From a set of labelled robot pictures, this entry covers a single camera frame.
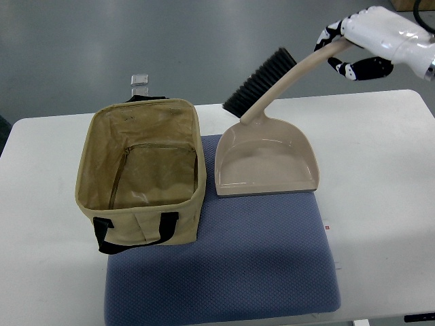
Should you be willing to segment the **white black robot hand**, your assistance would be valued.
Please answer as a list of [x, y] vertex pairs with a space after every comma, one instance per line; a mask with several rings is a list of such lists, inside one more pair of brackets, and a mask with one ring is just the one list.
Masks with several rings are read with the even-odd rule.
[[372, 6], [328, 25], [315, 50], [342, 37], [374, 56], [354, 63], [331, 57], [328, 64], [352, 81], [388, 76], [395, 65], [406, 64], [424, 79], [434, 59], [434, 36], [423, 27], [381, 6]]

